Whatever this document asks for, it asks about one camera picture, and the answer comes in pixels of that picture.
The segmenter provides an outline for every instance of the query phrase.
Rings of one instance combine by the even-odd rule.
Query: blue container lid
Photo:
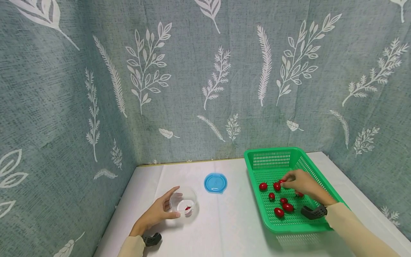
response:
[[[210,173],[204,179],[204,187],[209,193],[222,194],[227,188],[227,179],[221,173]]]

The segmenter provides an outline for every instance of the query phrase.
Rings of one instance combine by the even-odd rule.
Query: green basket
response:
[[[244,152],[244,158],[261,217],[270,231],[297,234],[332,230],[324,217],[309,220],[300,213],[304,205],[314,209],[319,206],[318,202],[307,195],[295,198],[293,189],[281,188],[277,192],[273,188],[273,183],[278,182],[288,171],[302,169],[309,172],[335,200],[344,202],[302,149],[279,147],[247,150]],[[268,189],[261,192],[259,185],[263,182],[267,183]],[[268,198],[268,194],[271,192],[275,193],[274,201],[270,201]],[[278,218],[274,214],[274,208],[282,208],[279,200],[283,197],[287,198],[296,210],[292,213],[285,212],[283,218]]]

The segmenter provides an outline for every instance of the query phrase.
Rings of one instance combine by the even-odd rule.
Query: sleeve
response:
[[[328,206],[326,220],[357,257],[399,256],[369,231],[343,203]]]
[[[142,257],[145,243],[141,236],[128,236],[117,257]]]

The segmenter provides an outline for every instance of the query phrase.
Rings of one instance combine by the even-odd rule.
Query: table surface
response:
[[[401,256],[411,242],[322,152],[308,156],[360,221]],[[204,188],[209,173],[227,178],[223,194]],[[116,257],[134,222],[155,199],[175,185],[197,192],[198,209],[190,218],[167,220],[151,229],[163,240],[144,256],[353,256],[335,232],[276,235],[264,226],[244,159],[137,167],[102,237],[95,257]]]

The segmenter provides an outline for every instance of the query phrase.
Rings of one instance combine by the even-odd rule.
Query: gray-green fabric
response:
[[[405,1],[0,3],[1,256],[92,256],[137,165],[277,146],[411,238]]]

